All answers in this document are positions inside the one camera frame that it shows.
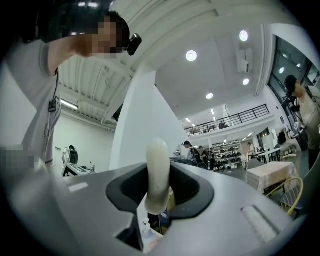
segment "black strap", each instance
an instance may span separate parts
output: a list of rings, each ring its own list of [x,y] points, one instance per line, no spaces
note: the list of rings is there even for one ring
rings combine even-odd
[[[54,89],[54,94],[53,94],[53,98],[52,101],[49,102],[49,112],[56,112],[57,110],[57,101],[56,101],[56,92],[57,92],[57,88],[58,88],[58,83],[59,83],[59,70],[56,69],[56,84],[55,84],[55,89]]]

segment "white table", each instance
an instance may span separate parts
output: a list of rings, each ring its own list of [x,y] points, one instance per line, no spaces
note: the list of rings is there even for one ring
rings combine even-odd
[[[281,151],[282,147],[279,147],[279,148],[276,148],[276,149],[273,149],[273,150],[270,150],[270,151],[266,151],[265,153],[262,153],[259,155],[259,157],[266,157],[268,156],[269,158],[269,163],[270,163],[270,155],[276,153],[276,156],[278,158],[278,162],[280,162],[280,158],[279,158],[279,151]]]
[[[298,176],[293,162],[270,162],[247,170],[246,183],[263,194],[270,186]]]

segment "wire chair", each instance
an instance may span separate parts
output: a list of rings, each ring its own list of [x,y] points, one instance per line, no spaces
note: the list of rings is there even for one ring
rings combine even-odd
[[[287,192],[284,193],[278,205],[282,208],[287,215],[291,215],[297,206],[302,192],[304,190],[304,181],[300,177],[293,177],[282,183],[280,186],[272,190],[266,197],[270,197],[279,189],[284,188]]]

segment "railing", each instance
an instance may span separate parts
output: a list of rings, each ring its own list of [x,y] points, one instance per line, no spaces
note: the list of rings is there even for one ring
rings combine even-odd
[[[206,134],[217,130],[225,129],[231,126],[236,126],[263,116],[270,114],[267,104],[249,109],[247,111],[230,115],[225,118],[218,119],[212,122],[206,122],[195,127],[184,129],[188,136],[198,134]]]

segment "black cap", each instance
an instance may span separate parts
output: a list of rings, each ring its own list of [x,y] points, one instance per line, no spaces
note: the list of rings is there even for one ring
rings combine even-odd
[[[284,81],[284,85],[286,87],[286,89],[288,90],[289,93],[293,93],[296,89],[296,82],[297,82],[297,79],[294,75],[288,75],[286,78],[285,78],[285,81]]]
[[[182,144],[182,146],[185,146],[185,145],[191,145],[191,143],[186,140],[186,141]]]

